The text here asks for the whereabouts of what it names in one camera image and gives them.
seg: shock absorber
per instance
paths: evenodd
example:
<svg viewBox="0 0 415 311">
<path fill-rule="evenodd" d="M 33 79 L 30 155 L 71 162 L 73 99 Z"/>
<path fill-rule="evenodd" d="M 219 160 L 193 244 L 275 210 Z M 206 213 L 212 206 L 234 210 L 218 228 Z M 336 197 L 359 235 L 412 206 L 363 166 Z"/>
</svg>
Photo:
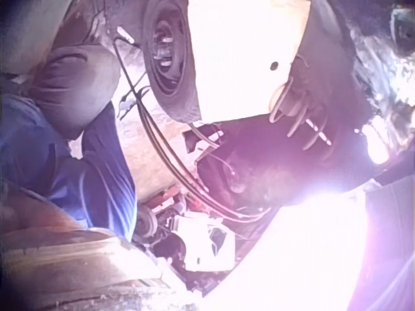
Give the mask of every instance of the shock absorber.
<svg viewBox="0 0 415 311">
<path fill-rule="evenodd" d="M 305 142 L 303 150 L 310 149 L 318 138 L 321 138 L 326 145 L 331 146 L 331 141 L 324 134 L 328 120 L 328 110 L 325 103 L 316 101 L 313 92 L 309 89 L 308 73 L 309 64 L 307 60 L 297 55 L 292 63 L 290 76 L 284 85 L 281 95 L 278 96 L 277 89 L 271 98 L 271 103 L 276 103 L 272 108 L 269 121 L 278 122 L 282 117 L 293 117 L 294 122 L 288 130 L 287 137 L 292 137 L 297 129 L 304 123 L 308 124 L 314 134 Z"/>
</svg>

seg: bright light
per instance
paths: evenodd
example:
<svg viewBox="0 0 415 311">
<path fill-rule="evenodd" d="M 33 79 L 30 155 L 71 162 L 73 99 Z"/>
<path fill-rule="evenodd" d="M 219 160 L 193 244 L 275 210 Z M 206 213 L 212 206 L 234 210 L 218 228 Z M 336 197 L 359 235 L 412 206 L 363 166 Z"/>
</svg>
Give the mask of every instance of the bright light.
<svg viewBox="0 0 415 311">
<path fill-rule="evenodd" d="M 319 196 L 282 208 L 202 310 L 346 310 L 366 227 L 364 200 Z"/>
<path fill-rule="evenodd" d="M 368 153 L 375 164 L 383 164 L 389 160 L 388 132 L 385 121 L 380 116 L 375 116 L 371 125 L 366 124 L 362 133 L 368 140 Z"/>
</svg>

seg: white component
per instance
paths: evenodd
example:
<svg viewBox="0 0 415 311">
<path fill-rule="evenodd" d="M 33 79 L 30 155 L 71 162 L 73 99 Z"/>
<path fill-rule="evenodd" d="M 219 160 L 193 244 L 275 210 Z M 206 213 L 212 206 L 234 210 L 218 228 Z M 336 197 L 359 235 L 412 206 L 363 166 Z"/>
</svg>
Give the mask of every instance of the white component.
<svg viewBox="0 0 415 311">
<path fill-rule="evenodd" d="M 389 137 L 386 122 L 375 116 L 370 124 L 362 128 L 362 133 L 368 141 L 368 153 L 375 164 L 383 164 L 389 160 Z"/>
<path fill-rule="evenodd" d="M 288 80 L 309 9 L 304 0 L 189 1 L 204 122 L 270 113 L 271 97 L 278 98 Z M 274 62 L 278 68 L 271 70 Z"/>
<path fill-rule="evenodd" d="M 210 237 L 212 229 L 224 234 L 223 245 L 218 249 Z M 175 216 L 172 232 L 186 245 L 187 271 L 228 271 L 235 266 L 235 233 L 208 215 L 187 211 L 183 216 Z"/>
<path fill-rule="evenodd" d="M 131 44 L 134 43 L 134 39 L 129 35 L 129 33 L 127 33 L 127 31 L 125 31 L 124 28 L 122 28 L 121 26 L 117 27 L 117 32 L 128 42 L 130 42 Z"/>
</svg>

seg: dirt floor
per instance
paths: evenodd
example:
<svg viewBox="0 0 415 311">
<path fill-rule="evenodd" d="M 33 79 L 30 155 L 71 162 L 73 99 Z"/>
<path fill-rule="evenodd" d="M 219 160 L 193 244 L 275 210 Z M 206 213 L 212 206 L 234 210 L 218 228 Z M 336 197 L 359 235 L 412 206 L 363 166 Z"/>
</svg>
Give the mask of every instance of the dirt floor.
<svg viewBox="0 0 415 311">
<path fill-rule="evenodd" d="M 107 11 L 112 17 L 111 22 L 116 25 L 121 24 L 122 28 L 138 42 L 140 22 L 137 17 L 142 14 L 144 1 L 107 0 L 106 2 Z M 102 5 L 103 2 L 99 0 L 79 1 L 77 11 L 71 14 L 61 28 L 54 47 L 95 40 L 113 51 L 112 42 L 106 35 L 104 14 L 100 13 Z M 140 50 L 126 43 L 120 42 L 118 46 L 130 78 L 135 83 L 145 72 L 143 55 Z M 148 85 L 147 76 L 137 86 L 137 89 L 146 85 Z M 121 97 L 129 89 L 126 78 L 122 75 L 112 98 L 116 113 L 120 110 L 119 102 Z M 200 155 L 201 151 L 197 150 L 191 155 L 187 154 L 181 133 L 189 129 L 188 125 L 180 124 L 170 119 L 160 108 L 152 92 L 146 95 L 143 102 L 168 139 L 168 142 L 178 153 L 180 159 L 187 167 L 193 167 L 195 159 Z M 134 104 L 133 95 L 130 95 L 123 106 L 121 106 L 120 115 L 123 115 L 125 112 L 123 108 L 129 107 L 131 104 Z M 123 120 L 117 121 L 117 129 L 128 166 L 136 183 L 136 191 L 140 201 L 146 201 L 153 194 L 166 189 L 175 182 L 174 177 L 161 162 L 148 140 L 136 108 L 133 108 Z M 71 148 L 74 156 L 82 156 L 79 140 L 73 142 Z"/>
</svg>

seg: cable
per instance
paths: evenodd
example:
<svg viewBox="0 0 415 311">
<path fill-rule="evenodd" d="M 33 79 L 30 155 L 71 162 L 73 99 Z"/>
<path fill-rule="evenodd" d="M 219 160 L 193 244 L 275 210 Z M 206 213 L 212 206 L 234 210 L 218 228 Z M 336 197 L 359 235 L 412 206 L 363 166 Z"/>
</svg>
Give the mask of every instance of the cable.
<svg viewBox="0 0 415 311">
<path fill-rule="evenodd" d="M 115 54 L 120 62 L 121 68 L 123 70 L 123 73 L 126 76 L 127 82 L 129 83 L 132 92 L 137 100 L 137 108 L 140 115 L 141 122 L 143 123 L 144 129 L 146 131 L 146 134 L 148 135 L 148 138 L 150 139 L 150 142 L 152 143 L 155 151 L 158 153 L 158 155 L 161 157 L 161 160 L 165 163 L 167 168 L 172 172 L 174 177 L 176 177 L 190 192 L 193 193 L 193 195 L 198 198 L 202 203 L 213 209 L 216 213 L 218 213 L 220 216 L 222 216 L 224 219 L 231 220 L 233 222 L 239 222 L 243 224 L 252 223 L 260 220 L 266 213 L 270 211 L 270 209 L 267 209 L 266 211 L 259 213 L 259 214 L 253 214 L 253 215 L 247 215 L 247 214 L 241 214 L 236 213 L 235 211 L 223 206 L 219 202 L 217 202 L 215 199 L 213 199 L 205 190 L 205 188 L 198 182 L 198 180 L 188 171 L 188 169 L 184 166 L 184 164 L 181 162 L 181 160 L 178 158 L 178 156 L 175 154 L 174 150 L 171 148 L 171 146 L 168 144 L 167 140 L 164 138 L 163 134 L 161 133 L 160 129 L 157 127 L 157 124 L 152 119 L 150 113 L 147 111 L 146 107 L 141 101 L 142 93 L 143 91 L 148 88 L 142 87 L 138 92 L 135 91 L 134 85 L 131 82 L 130 77 L 128 76 L 128 73 L 126 72 L 126 68 L 123 64 L 123 61 L 121 59 L 121 55 L 119 54 L 119 50 L 115 44 L 116 39 L 113 41 L 113 47 L 115 50 Z M 151 127 L 153 127 L 157 134 L 159 135 L 160 139 L 163 141 L 166 148 L 169 150 L 169 152 L 172 154 L 173 158 L 176 160 L 176 162 L 179 164 L 179 166 L 182 168 L 182 170 L 185 172 L 186 175 L 188 175 L 191 179 L 191 181 L 197 185 L 197 187 L 200 188 L 201 192 L 204 193 L 202 195 L 199 190 L 192 185 L 191 182 L 189 182 L 181 173 L 180 171 L 171 163 L 171 160 L 166 155 L 166 153 L 163 150 L 163 147 L 160 145 L 159 141 L 154 135 L 154 132 L 152 131 Z M 238 218 L 232 218 L 225 213 L 232 214 L 238 218 L 249 218 L 249 220 L 241 220 Z"/>
<path fill-rule="evenodd" d="M 210 146 L 212 146 L 215 149 L 217 149 L 217 148 L 220 147 L 217 143 L 215 143 L 214 141 L 211 141 L 208 137 L 206 137 L 205 135 L 203 135 L 202 132 L 199 131 L 199 129 L 196 126 L 194 126 L 191 123 L 189 123 L 189 126 L 192 129 L 193 133 L 195 133 L 195 135 L 197 137 L 199 137 L 201 140 L 207 142 Z"/>
</svg>

